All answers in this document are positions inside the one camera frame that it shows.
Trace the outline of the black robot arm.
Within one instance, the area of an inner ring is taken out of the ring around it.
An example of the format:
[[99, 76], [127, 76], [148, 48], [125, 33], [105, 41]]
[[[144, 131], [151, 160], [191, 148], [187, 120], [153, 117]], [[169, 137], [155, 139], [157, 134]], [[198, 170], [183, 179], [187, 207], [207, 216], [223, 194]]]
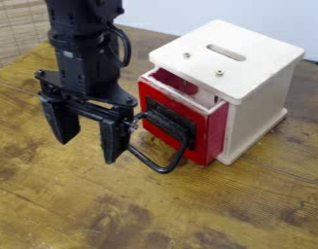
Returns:
[[65, 144], [80, 131], [81, 117], [99, 123], [107, 163], [127, 150], [136, 98], [117, 85], [131, 60], [131, 44], [113, 19], [121, 0], [44, 0], [58, 69], [37, 70], [42, 112]]

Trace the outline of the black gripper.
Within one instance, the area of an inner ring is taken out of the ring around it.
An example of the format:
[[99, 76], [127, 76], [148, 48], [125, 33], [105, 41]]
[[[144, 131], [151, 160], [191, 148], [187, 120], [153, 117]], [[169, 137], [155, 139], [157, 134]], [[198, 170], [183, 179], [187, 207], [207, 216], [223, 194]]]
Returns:
[[61, 144], [79, 133], [80, 116], [100, 122], [104, 160], [112, 164], [128, 147], [132, 108], [137, 104], [117, 84], [119, 70], [127, 65], [128, 56], [119, 59], [113, 48], [56, 49], [56, 59], [57, 71], [34, 73], [45, 120]]

